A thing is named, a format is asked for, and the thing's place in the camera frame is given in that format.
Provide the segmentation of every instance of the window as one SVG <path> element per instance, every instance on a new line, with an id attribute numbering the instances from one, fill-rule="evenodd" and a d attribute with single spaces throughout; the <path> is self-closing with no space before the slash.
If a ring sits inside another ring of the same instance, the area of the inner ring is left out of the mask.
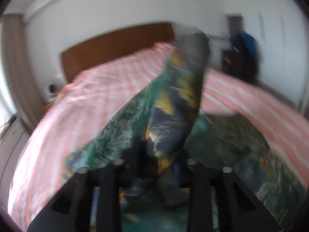
<path id="1" fill-rule="evenodd" d="M 9 88 L 7 86 L 1 55 L 1 29 L 0 23 L 0 131 L 3 125 L 16 113 Z"/>

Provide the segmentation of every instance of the pink striped bedsheet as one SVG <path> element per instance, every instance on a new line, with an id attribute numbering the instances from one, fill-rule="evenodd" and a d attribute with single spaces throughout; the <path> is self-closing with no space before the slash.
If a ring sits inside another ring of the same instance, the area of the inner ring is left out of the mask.
<path id="1" fill-rule="evenodd" d="M 173 47 L 151 49 L 81 72 L 58 94 L 55 105 L 30 137 L 13 176 L 8 212 L 25 231 L 59 190 L 63 160 L 89 142 L 112 116 L 157 77 Z M 309 184 L 309 123 L 268 93 L 208 68 L 201 110 L 245 115 L 271 151 Z"/>

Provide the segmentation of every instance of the green patterned fabric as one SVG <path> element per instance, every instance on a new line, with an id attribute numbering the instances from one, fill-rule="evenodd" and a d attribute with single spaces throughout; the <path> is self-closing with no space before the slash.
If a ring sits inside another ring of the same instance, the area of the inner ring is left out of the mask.
<path id="1" fill-rule="evenodd" d="M 131 99 L 93 141 L 65 161 L 64 180 L 68 180 L 82 166 L 92 170 L 120 158 L 134 137 L 144 140 L 155 162 L 151 165 L 154 173 L 121 190 L 125 232 L 186 230 L 189 193 L 177 189 L 167 171 L 181 148 L 207 167 L 232 167 L 282 227 L 306 197 L 298 179 L 270 153 L 266 140 L 248 119 L 242 115 L 198 116 L 208 56 L 204 34 L 184 38 L 167 59 L 163 74 Z"/>

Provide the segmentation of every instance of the wooden headboard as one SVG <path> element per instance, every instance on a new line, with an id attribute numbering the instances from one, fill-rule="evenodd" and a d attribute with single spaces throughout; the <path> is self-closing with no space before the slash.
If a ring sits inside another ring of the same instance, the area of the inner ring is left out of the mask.
<path id="1" fill-rule="evenodd" d="M 61 54 L 69 83 L 83 70 L 150 48 L 155 42 L 175 39 L 170 22 L 144 24 L 116 30 L 79 43 Z"/>

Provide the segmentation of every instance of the nightstand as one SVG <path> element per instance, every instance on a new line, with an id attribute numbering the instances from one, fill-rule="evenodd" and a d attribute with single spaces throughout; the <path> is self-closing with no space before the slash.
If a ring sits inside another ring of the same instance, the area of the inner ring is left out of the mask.
<path id="1" fill-rule="evenodd" d="M 44 108 L 43 108 L 44 114 L 46 114 L 53 105 L 54 105 L 54 103 L 52 102 L 52 103 L 49 103 L 46 106 L 44 106 Z"/>

